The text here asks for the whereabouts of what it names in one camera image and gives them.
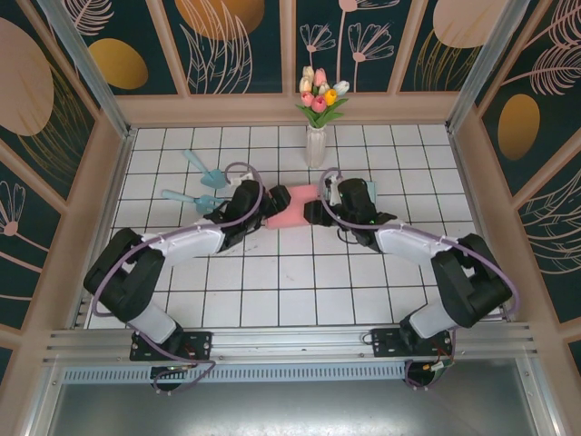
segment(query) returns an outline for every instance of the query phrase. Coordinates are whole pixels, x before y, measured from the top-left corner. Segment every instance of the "mounting plate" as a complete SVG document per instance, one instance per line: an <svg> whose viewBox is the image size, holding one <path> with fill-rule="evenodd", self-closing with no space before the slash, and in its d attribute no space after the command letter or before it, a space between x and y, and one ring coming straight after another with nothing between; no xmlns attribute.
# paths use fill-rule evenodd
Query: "mounting plate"
<svg viewBox="0 0 581 436"><path fill-rule="evenodd" d="M412 357L438 356L438 347L447 354L452 353L452 341L449 332L440 332L430 339L418 344L411 352L399 337L399 327L389 329L374 329L371 335L371 347L375 357Z"/></svg>

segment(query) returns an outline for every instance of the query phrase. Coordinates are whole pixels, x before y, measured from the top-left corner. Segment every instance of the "pink object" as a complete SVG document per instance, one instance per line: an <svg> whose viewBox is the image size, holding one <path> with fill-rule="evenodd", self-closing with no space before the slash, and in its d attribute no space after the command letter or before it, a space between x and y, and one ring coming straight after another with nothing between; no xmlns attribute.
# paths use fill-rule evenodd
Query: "pink object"
<svg viewBox="0 0 581 436"><path fill-rule="evenodd" d="M321 86L327 82L327 75L325 74L325 70L318 68L317 71L315 71L315 78L312 82L315 86Z"/></svg>
<svg viewBox="0 0 581 436"><path fill-rule="evenodd" d="M327 109L327 102L325 101L325 98L324 97L322 97L321 95L319 95L318 97L313 98L312 104L310 105L310 107L317 114L320 114L325 109Z"/></svg>
<svg viewBox="0 0 581 436"><path fill-rule="evenodd" d="M305 204L317 200L317 185L305 184L287 189L290 193L290 204L283 212L266 220L267 229L276 230L310 225L304 218Z"/></svg>
<svg viewBox="0 0 581 436"><path fill-rule="evenodd" d="M302 93L300 95L300 99L305 106L310 106L314 98L315 96L311 93Z"/></svg>

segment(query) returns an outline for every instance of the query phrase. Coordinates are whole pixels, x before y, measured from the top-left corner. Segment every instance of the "pink sponge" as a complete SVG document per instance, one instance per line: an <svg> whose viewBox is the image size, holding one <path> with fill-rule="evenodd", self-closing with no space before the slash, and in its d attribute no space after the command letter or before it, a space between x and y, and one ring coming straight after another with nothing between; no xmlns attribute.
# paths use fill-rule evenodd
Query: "pink sponge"
<svg viewBox="0 0 581 436"><path fill-rule="evenodd" d="M317 185L306 184L287 188L290 193L290 204L281 213L266 220L267 229L285 229L310 225L304 218L305 204L317 200Z"/></svg>

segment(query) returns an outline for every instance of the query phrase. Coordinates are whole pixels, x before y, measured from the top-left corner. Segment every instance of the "vase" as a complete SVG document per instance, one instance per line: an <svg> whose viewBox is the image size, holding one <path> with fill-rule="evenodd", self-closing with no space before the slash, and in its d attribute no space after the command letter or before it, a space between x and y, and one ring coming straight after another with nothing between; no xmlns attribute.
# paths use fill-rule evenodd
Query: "vase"
<svg viewBox="0 0 581 436"><path fill-rule="evenodd" d="M311 125L307 127L307 148L305 150L307 166L320 168L325 160L325 146L327 145L327 126L317 129Z"/></svg>

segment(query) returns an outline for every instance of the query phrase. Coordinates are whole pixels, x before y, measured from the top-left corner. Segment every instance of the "pink tulip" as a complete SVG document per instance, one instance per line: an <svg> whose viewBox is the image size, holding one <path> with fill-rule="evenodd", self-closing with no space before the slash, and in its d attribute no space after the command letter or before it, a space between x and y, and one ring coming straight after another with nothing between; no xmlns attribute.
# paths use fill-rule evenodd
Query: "pink tulip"
<svg viewBox="0 0 581 436"><path fill-rule="evenodd" d="M315 96L311 93L302 93L300 95L300 99L302 100L302 103L305 106L310 106L312 104L312 100L315 98Z"/></svg>
<svg viewBox="0 0 581 436"><path fill-rule="evenodd" d="M325 70L319 68L315 72L315 78L313 79L313 84L315 86L321 86L322 84L327 82L327 75L325 74Z"/></svg>
<svg viewBox="0 0 581 436"><path fill-rule="evenodd" d="M325 109L327 109L327 102L325 101L325 97L323 97L322 95L319 95L318 97L313 98L312 103L310 104L310 107L317 114L320 114Z"/></svg>

